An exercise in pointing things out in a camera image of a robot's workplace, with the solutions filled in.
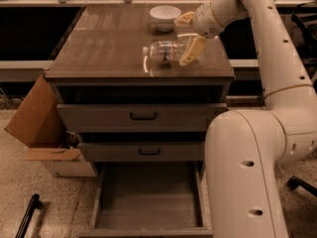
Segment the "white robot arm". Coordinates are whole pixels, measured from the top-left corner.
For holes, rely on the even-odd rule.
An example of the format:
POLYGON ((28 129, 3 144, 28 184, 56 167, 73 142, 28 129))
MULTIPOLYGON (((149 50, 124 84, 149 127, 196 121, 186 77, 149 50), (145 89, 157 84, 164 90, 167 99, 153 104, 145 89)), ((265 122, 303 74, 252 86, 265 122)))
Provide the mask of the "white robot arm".
POLYGON ((205 168, 213 238, 288 238, 274 167, 317 144, 317 95, 277 12, 275 0, 210 0, 177 18, 197 33, 181 63, 232 22, 251 21, 263 110, 231 110, 210 124, 205 168))

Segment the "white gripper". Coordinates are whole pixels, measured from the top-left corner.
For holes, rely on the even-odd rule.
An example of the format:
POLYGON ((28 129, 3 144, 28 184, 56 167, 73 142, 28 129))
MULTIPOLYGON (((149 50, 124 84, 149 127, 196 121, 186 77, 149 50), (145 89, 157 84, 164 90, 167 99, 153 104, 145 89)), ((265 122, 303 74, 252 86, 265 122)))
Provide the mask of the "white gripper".
POLYGON ((180 65, 189 65, 195 61, 205 49, 205 38, 212 39, 220 32, 220 25, 216 21, 210 2, 202 4, 195 12, 189 11, 181 14, 174 20, 174 24, 176 26, 192 25, 193 30, 200 35, 180 41, 181 48, 178 60, 180 65))

